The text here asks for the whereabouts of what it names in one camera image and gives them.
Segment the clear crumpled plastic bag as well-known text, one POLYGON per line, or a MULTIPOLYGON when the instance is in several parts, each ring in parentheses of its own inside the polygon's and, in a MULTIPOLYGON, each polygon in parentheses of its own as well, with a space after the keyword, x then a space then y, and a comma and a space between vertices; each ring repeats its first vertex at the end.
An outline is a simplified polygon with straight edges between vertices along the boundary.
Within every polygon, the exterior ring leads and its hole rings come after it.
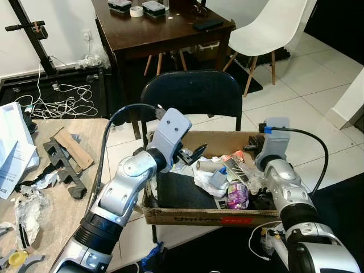
POLYGON ((23 248, 33 245, 40 226, 50 215, 51 200, 41 190, 31 185, 21 185, 20 194, 15 203, 16 226, 20 234, 20 242, 23 248))

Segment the grey plastic part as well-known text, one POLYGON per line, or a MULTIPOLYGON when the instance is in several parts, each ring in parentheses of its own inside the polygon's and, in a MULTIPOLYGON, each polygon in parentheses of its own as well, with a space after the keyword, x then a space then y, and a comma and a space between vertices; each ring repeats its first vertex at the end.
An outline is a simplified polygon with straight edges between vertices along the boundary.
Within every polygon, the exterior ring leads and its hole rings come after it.
POLYGON ((26 262, 21 265, 20 267, 13 267, 8 265, 7 263, 7 257, 11 253, 15 251, 20 250, 11 250, 7 255, 4 257, 0 257, 0 270, 16 270, 16 273, 26 273, 26 271, 33 265, 39 262, 43 262, 46 258, 46 255, 38 255, 38 254, 29 254, 29 257, 27 258, 26 262))

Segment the white plastic chair wooden legs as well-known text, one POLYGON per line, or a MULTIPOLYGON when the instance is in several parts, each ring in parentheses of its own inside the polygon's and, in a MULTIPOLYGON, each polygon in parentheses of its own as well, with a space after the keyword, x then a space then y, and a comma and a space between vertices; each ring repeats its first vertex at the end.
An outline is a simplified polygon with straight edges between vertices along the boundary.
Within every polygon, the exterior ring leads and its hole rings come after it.
POLYGON ((239 53, 253 58, 243 92, 244 98, 247 97, 260 56, 271 55, 271 83, 276 84, 275 52, 295 36, 308 2, 309 0, 268 0, 252 23, 230 33, 228 47, 233 55, 222 70, 226 71, 239 53))

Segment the black folding chair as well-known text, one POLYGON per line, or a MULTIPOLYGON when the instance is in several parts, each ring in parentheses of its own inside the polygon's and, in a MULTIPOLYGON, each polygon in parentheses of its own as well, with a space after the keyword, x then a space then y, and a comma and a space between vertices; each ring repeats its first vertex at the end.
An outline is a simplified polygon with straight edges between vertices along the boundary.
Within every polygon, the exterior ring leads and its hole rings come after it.
POLYGON ((140 102, 174 107, 182 114, 207 114, 235 118, 241 130, 242 91, 239 83, 224 71, 172 71, 155 76, 144 86, 140 102))

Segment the brown cardboard box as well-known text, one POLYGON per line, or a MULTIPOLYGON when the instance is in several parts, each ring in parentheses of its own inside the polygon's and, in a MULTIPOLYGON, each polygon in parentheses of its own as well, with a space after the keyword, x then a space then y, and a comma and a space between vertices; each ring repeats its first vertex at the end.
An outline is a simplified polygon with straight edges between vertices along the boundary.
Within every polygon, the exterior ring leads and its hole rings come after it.
MULTIPOLYGON (((260 133, 243 131, 189 131, 181 143, 184 148, 195 149, 207 143, 203 156, 229 155, 242 151, 250 140, 260 133)), ((279 219, 278 210, 230 210, 230 209, 170 209, 157 204, 157 182, 151 180, 143 190, 139 202, 146 223, 154 225, 187 226, 255 226, 279 219)))

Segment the black device white top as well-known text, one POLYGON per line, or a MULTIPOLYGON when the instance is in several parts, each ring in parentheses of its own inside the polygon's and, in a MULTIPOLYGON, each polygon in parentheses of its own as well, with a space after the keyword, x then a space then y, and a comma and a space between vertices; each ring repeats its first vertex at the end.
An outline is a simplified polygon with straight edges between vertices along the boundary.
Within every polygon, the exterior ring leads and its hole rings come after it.
POLYGON ((132 7, 132 2, 130 2, 130 0, 107 0, 107 5, 112 11, 128 14, 130 12, 130 8, 132 7))
POLYGON ((142 9, 147 16, 163 16, 166 14, 167 6, 156 0, 149 0, 142 3, 142 9))

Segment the yellow round cap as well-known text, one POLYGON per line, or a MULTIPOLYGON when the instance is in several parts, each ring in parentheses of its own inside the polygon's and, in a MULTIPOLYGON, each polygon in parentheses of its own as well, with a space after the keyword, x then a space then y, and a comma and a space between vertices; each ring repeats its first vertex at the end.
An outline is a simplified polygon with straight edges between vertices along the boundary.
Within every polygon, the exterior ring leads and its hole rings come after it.
POLYGON ((23 265, 26 262, 28 257, 29 257, 28 252, 26 252, 24 250, 15 251, 15 252, 11 253, 10 255, 8 255, 7 263, 8 263, 8 265, 13 266, 13 267, 20 267, 21 265, 23 265))

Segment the white power strip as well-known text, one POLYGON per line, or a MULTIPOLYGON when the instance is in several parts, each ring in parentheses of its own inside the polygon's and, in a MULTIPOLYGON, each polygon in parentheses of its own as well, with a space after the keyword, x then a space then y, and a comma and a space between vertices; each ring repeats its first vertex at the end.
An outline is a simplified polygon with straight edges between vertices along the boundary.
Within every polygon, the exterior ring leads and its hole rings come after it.
POLYGON ((86 69, 86 68, 110 68, 111 60, 107 56, 106 52, 101 49, 93 51, 80 60, 75 65, 75 69, 86 69))

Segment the brown cardboard strip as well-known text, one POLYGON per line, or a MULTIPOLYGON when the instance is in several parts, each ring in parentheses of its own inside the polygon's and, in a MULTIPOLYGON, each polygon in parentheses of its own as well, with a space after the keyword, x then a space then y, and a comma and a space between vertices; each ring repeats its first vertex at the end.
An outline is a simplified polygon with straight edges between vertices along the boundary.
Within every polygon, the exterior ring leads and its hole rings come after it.
POLYGON ((83 149, 80 143, 77 142, 65 128, 60 128, 60 130, 53 135, 53 138, 62 146, 62 148, 65 148, 65 150, 68 151, 73 161, 78 165, 78 171, 85 171, 94 164, 91 155, 83 149))

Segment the black foam pad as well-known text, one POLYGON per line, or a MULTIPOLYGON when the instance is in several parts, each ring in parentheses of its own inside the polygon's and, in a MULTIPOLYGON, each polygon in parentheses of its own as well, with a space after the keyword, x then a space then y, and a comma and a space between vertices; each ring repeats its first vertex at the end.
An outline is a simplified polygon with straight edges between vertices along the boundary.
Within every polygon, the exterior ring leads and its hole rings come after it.
POLYGON ((210 193, 195 185, 193 177, 177 172, 161 172, 157 176, 157 204, 160 208, 216 210, 210 193))

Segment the dark wooden table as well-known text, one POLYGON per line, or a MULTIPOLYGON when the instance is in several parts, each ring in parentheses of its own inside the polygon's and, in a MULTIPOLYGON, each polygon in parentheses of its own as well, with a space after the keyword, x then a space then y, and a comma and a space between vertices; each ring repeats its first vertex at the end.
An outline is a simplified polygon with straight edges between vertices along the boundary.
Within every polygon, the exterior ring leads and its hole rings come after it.
POLYGON ((109 9, 107 0, 91 0, 91 3, 96 13, 102 45, 111 64, 117 68, 119 89, 124 96, 125 105, 139 101, 139 92, 130 84, 131 73, 126 65, 128 60, 218 42, 215 68, 221 70, 226 63, 229 36, 235 29, 235 23, 213 10, 208 10, 205 15, 197 15, 197 0, 171 0, 167 4, 167 15, 161 18, 133 18, 128 14, 117 13, 109 9), (193 29, 194 23, 210 19, 224 19, 226 22, 209 31, 193 29))

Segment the white crumpled plastic wrapper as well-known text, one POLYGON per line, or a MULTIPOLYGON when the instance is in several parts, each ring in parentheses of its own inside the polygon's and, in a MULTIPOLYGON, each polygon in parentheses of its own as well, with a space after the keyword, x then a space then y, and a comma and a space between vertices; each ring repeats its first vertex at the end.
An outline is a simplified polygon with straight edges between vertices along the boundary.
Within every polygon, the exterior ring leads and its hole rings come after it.
POLYGON ((226 168, 216 173, 193 173, 193 180, 198 187, 210 193, 213 197, 223 197, 228 192, 228 177, 226 168))

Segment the purple drink can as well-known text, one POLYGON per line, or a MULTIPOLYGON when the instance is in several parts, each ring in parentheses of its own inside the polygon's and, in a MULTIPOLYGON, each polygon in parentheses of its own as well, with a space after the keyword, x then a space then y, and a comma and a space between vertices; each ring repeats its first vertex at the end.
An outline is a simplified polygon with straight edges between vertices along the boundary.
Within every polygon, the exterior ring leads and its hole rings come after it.
POLYGON ((228 210, 247 210, 249 190, 242 182, 230 182, 227 189, 226 207, 228 210))

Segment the cardboard paper tube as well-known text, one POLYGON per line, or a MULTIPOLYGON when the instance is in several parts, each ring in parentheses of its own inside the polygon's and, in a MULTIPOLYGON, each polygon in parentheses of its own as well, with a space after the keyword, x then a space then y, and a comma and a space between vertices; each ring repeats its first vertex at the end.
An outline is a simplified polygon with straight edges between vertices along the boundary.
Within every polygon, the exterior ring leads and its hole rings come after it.
POLYGON ((219 173, 226 166, 222 162, 212 162, 212 161, 200 161, 198 160, 193 165, 193 172, 195 174, 199 173, 219 173))

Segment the black flat phone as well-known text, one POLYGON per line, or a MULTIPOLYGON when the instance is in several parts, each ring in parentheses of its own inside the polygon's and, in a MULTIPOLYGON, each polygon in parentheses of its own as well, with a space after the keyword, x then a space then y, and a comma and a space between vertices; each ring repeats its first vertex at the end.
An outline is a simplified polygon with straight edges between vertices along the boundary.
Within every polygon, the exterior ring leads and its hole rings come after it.
POLYGON ((209 31, 214 28, 218 28, 219 26, 223 26, 226 20, 224 19, 210 19, 210 20, 202 20, 194 23, 193 29, 196 31, 209 31))

